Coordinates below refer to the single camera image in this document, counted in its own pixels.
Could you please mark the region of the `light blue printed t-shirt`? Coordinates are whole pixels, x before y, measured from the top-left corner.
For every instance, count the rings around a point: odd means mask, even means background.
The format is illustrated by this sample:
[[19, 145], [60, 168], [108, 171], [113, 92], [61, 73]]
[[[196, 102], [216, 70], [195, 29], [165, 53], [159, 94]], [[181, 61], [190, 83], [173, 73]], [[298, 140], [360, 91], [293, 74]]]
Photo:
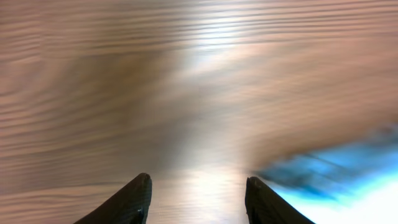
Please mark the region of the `light blue printed t-shirt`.
[[397, 125], [257, 170], [314, 223], [397, 224]]

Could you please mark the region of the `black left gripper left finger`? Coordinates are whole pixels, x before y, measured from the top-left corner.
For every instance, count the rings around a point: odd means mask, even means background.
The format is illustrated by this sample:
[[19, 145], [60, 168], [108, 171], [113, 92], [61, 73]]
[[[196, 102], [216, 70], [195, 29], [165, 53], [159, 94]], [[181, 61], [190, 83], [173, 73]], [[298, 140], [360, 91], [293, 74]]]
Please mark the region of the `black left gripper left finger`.
[[152, 198], [152, 179], [141, 173], [75, 224], [145, 224]]

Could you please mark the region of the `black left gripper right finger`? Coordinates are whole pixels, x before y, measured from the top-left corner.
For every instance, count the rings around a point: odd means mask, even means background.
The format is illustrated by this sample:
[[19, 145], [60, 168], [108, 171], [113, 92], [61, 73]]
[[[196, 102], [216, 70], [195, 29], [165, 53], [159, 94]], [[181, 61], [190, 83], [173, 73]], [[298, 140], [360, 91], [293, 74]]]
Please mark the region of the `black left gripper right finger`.
[[315, 224], [257, 177], [248, 177], [245, 193], [250, 224]]

